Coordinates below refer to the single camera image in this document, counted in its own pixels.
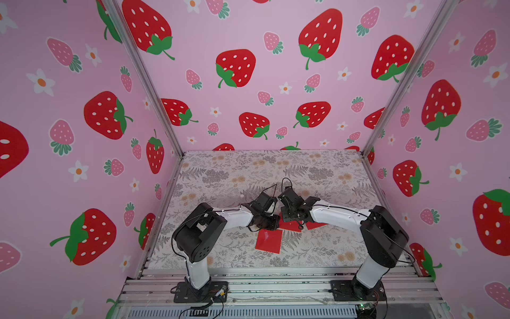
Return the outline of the red envelope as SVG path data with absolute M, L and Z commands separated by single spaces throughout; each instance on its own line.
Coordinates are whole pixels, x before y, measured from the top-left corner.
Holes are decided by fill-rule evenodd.
M 280 254 L 282 246 L 283 231 L 280 229 L 269 231 L 260 230 L 256 240 L 255 249 L 274 254 Z
M 278 228 L 281 229 L 281 230 L 293 231 L 293 232 L 296 232 L 296 233 L 301 233 L 300 224 L 297 221 L 285 222 L 282 214 L 280 214 L 280 221 L 279 221 Z
M 327 225 L 327 223 L 316 223 L 316 222 L 307 222 L 306 223 L 306 227 L 308 230 L 317 229 L 319 227 L 324 227 L 326 225 Z

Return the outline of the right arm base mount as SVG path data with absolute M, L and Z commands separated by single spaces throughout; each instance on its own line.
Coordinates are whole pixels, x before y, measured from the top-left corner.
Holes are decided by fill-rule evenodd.
M 337 302 L 378 302 L 387 301 L 381 279 L 373 288 L 367 288 L 358 279 L 332 280 L 330 282 L 333 298 Z

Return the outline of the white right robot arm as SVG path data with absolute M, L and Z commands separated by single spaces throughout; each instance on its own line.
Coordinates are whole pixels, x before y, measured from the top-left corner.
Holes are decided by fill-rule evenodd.
M 361 235 L 368 256 L 353 284 L 372 289 L 394 268 L 409 242 L 409 235 L 383 206 L 355 209 L 329 203 L 317 197 L 300 197 L 288 186 L 278 196 L 285 222 L 324 223 Z

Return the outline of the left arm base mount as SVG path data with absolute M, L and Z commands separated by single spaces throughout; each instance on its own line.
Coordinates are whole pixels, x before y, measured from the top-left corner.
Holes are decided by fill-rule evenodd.
M 203 288 L 196 289 L 191 283 L 185 281 L 177 284 L 173 289 L 173 302 L 179 303 L 208 303 L 213 301 L 227 301 L 227 281 L 209 281 Z

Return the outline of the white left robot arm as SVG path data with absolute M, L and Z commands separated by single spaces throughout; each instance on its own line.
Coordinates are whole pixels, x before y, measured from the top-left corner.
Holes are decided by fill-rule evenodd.
M 222 232 L 244 227 L 252 232 L 277 230 L 280 217 L 274 213 L 277 199 L 262 192 L 255 200 L 234 208 L 214 208 L 200 203 L 172 235 L 174 253 L 186 260 L 185 278 L 195 294 L 209 290 L 211 276 L 207 257 Z

